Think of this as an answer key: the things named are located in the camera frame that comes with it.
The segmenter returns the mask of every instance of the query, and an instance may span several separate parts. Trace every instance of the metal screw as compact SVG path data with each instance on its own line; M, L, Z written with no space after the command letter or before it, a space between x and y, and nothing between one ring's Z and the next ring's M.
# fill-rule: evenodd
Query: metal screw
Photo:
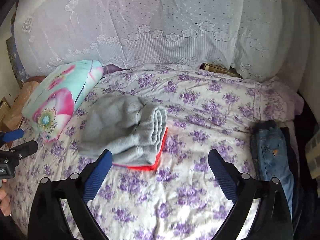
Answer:
M241 177L242 177L243 179L250 179L250 175L249 175L248 173L246 173L246 172L242 173L242 174L241 174Z
M46 184L48 182L48 178L47 177L44 177L41 179L40 181L42 184Z
M78 179L78 177L79 177L79 173L76 173L76 172L70 175L70 179Z
M272 182L274 184L279 184L280 180L278 178L274 177L274 178L272 178Z

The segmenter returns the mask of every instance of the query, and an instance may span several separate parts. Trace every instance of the mattress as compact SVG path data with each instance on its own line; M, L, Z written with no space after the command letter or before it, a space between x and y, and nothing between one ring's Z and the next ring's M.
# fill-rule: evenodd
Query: mattress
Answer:
M224 160L255 177L249 149L252 127L259 120L293 120L303 101L278 81L233 78L192 70L184 65L146 64L114 72L88 94L58 141L44 144L25 121L23 138L35 139L39 150L20 162L9 181L12 217L24 233L37 186L43 177L67 178L95 160L77 153L90 108L105 94L131 94L167 109L168 134L156 171L113 166L88 207L110 239L211 239L233 203L212 174L208 153L217 149ZM250 209L238 239L248 233L258 207ZM62 201L73 235L81 238Z

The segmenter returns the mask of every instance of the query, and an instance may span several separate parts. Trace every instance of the blue rubber grip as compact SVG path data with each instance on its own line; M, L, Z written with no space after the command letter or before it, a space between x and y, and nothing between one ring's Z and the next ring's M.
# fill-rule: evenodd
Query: blue rubber grip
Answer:
M112 153L108 150L104 151L104 156L99 161L98 165L95 167L93 172L91 172L89 178L84 184L84 194L82 200L87 204L89 200L93 200L105 177L107 176L110 168L112 166Z
M4 134L4 136L2 137L2 141L11 142L11 141L17 140L17 139L23 137L23 133L24 132L22 129L14 130L11 132L6 132Z
M237 185L225 167L225 165L233 166L233 164L226 163L216 149L212 149L209 152L208 163L226 199L232 200L235 203L238 200Z

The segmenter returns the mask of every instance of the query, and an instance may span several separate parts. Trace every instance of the turquoise pillowcase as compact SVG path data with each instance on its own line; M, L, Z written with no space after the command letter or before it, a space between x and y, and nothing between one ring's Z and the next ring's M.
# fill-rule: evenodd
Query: turquoise pillowcase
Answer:
M24 117L40 129L44 141L55 141L92 88L103 67L96 60L60 65L33 91L22 109Z

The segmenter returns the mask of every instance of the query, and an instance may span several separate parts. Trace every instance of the folded gray towel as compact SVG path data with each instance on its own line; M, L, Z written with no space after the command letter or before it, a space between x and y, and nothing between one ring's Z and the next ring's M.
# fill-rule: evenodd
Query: folded gray towel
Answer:
M107 149L112 152L114 164L151 166L166 127L164 107L135 96L106 95L88 114L79 154L98 157Z

